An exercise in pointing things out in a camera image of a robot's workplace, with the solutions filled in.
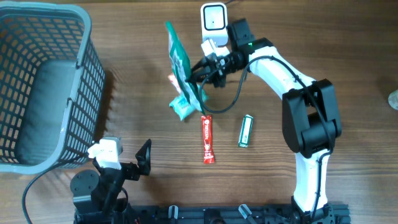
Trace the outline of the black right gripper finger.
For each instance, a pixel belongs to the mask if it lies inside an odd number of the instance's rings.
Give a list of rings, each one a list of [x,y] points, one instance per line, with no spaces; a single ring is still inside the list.
[[[203,57],[191,68],[191,72],[203,71],[206,69],[207,66],[208,59],[206,57]]]
[[[192,73],[192,75],[189,78],[186,78],[185,81],[189,83],[202,82],[209,74],[210,72],[204,72],[204,71],[195,72]]]

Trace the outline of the green glove package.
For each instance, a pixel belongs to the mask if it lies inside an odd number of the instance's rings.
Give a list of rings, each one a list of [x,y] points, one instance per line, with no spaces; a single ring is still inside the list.
[[[187,102],[196,110],[205,114],[205,110],[199,102],[198,87],[195,82],[187,82],[192,75],[190,59],[181,43],[172,23],[165,23],[169,35],[169,58],[173,73]]]

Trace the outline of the orange candy pack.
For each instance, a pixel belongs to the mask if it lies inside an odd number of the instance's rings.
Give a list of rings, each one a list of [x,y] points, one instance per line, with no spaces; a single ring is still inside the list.
[[[181,94],[182,90],[180,88],[180,85],[178,84],[178,80],[175,77],[175,75],[173,73],[171,73],[170,75],[168,75],[168,79],[171,82],[171,84],[175,87],[176,91]]]

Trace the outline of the teal wet wipes pack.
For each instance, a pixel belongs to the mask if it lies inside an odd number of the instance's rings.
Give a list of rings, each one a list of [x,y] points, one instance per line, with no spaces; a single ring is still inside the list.
[[[185,118],[189,117],[194,111],[199,111],[205,114],[204,110],[198,110],[194,105],[191,105],[183,93],[175,97],[169,106],[173,108],[176,114],[179,116],[180,120],[183,121]]]

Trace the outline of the red coffee stick sachet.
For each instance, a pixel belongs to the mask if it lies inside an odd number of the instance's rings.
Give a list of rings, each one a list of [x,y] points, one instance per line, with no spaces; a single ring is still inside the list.
[[[201,116],[201,127],[203,133],[203,147],[205,164],[213,164],[215,155],[213,152],[213,133],[212,133],[212,117],[211,115]]]

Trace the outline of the green white gum pack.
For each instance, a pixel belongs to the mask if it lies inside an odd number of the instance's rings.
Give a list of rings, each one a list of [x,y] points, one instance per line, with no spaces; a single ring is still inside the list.
[[[251,137],[251,129],[253,124],[253,117],[246,114],[243,119],[241,131],[238,139],[238,146],[247,148],[249,146],[249,140]]]

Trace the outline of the green lidded small jar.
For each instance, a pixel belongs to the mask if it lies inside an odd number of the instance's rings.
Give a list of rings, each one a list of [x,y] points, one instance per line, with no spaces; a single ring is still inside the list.
[[[389,94],[388,103],[391,108],[398,110],[398,90],[395,90]]]

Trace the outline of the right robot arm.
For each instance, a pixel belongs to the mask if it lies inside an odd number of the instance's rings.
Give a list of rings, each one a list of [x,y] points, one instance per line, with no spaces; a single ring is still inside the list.
[[[349,223],[346,205],[328,202],[326,171],[342,125],[333,84],[300,73],[282,58],[267,38],[255,38],[246,19],[227,28],[231,48],[217,53],[210,40],[203,43],[204,58],[189,68],[182,81],[193,85],[201,108],[210,111],[201,93],[207,83],[224,87],[230,73],[241,71],[241,81],[252,73],[282,100],[282,134],[295,154],[296,187],[291,199],[291,223]]]

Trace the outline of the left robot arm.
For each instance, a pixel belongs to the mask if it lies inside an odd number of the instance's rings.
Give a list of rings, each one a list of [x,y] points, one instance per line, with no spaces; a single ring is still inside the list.
[[[129,203],[128,194],[119,198],[127,180],[138,181],[150,174],[150,149],[148,139],[138,150],[136,163],[119,161],[123,151],[119,138],[106,137],[88,149],[95,170],[77,173],[70,183],[75,206],[75,223],[140,223],[140,214]]]

